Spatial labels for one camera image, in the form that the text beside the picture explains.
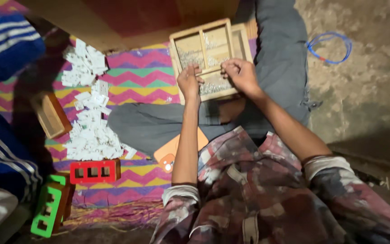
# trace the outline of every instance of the smartphone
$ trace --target smartphone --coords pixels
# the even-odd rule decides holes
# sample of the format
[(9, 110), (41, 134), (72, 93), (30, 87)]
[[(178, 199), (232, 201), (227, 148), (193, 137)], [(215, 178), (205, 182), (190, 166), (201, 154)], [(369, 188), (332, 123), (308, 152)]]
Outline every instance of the smartphone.
[[(176, 159), (177, 148), (179, 147), (180, 134), (168, 141), (165, 145), (154, 152), (153, 156), (159, 166), (167, 173), (172, 172), (174, 160)], [(209, 140), (198, 127), (198, 151), (205, 147)]]

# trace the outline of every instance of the shirt sleeve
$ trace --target shirt sleeve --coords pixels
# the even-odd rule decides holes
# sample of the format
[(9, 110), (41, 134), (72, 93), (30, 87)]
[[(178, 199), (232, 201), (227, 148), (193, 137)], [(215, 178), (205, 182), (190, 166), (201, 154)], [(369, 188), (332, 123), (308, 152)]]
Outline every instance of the shirt sleeve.
[(198, 189), (178, 185), (162, 195), (164, 209), (151, 238), (151, 244), (187, 243), (193, 220), (198, 213)]
[(304, 166), (310, 189), (355, 241), (390, 243), (390, 206), (342, 157), (317, 157)]

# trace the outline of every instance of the blue wire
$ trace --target blue wire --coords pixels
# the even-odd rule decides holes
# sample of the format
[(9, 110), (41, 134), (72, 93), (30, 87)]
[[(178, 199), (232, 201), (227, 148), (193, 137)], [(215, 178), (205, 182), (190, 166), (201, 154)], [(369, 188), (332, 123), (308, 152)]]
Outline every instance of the blue wire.
[[(344, 41), (344, 45), (345, 45), (345, 48), (347, 50), (346, 54), (345, 54), (345, 57), (341, 60), (341, 61), (332, 61), (332, 60), (329, 60), (329, 59), (326, 59), (326, 58), (323, 58), (321, 57), (320, 55), (318, 55), (313, 49), (312, 47), (315, 46), (317, 43), (320, 43), (320, 42), (323, 42), (323, 41), (328, 41), (330, 39), (333, 39), (335, 37), (339, 37), (341, 38), (343, 41)], [(353, 47), (353, 43), (351, 42), (351, 39), (344, 36), (344, 35), (341, 35), (337, 32), (334, 32), (334, 31), (329, 31), (329, 32), (326, 32), (326, 33), (323, 33), (321, 35), (318, 35), (316, 36), (314, 39), (312, 39), (312, 41), (310, 42), (306, 42), (306, 47), (308, 48), (308, 51), (311, 52), (315, 57), (317, 57), (319, 60), (322, 60), (322, 61), (325, 61), (327, 63), (331, 63), (331, 64), (339, 64), (339, 63), (342, 63), (344, 62), (346, 59), (348, 59), (348, 56), (350, 56), (350, 53), (351, 53), (351, 48)]]

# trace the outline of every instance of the person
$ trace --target person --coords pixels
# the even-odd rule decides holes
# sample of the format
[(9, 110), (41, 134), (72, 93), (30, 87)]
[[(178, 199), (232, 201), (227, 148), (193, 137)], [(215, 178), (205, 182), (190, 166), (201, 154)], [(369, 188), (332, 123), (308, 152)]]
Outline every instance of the person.
[[(200, 103), (189, 66), (177, 78), (184, 106), (110, 114), (120, 140), (149, 155), (181, 134), (151, 243), (390, 243), (390, 206), (304, 125), (307, 36), (293, 5), (258, 0), (257, 65), (222, 64), (244, 106)], [(210, 140), (199, 153), (197, 126)]]
[[(306, 125), (311, 103), (308, 98), (305, 23), (293, 8), (294, 0), (258, 0), (256, 17), (260, 50), (255, 67), (259, 86), (293, 118)], [(181, 130), (184, 106), (180, 104), (126, 103), (115, 107), (109, 127), (120, 141), (153, 158), (156, 150)], [(198, 124), (209, 141), (242, 126), (257, 145), (271, 123), (248, 98), (218, 103), (203, 102)]]
[(222, 68), (277, 135), (258, 148), (239, 126), (198, 157), (199, 69), (184, 69), (172, 186), (151, 243), (390, 243), (390, 206), (349, 163), (262, 90), (252, 63), (230, 59)]

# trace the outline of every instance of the grey pants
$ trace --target grey pants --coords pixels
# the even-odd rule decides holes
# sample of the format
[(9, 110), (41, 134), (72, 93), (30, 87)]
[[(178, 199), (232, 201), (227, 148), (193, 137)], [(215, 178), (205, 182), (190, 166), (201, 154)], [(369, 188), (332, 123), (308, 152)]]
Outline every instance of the grey pants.
[[(305, 24), (293, 8), (295, 0), (258, 0), (256, 17), (260, 47), (256, 72), (260, 87), (289, 114), (306, 125)], [(126, 103), (112, 110), (108, 125), (120, 141), (153, 156), (181, 131), (184, 106)], [(218, 104), (203, 102), (199, 110), (199, 127), (209, 140), (241, 125), (253, 140), (261, 141), (272, 125), (249, 100), (238, 118), (228, 124), (219, 122)]]

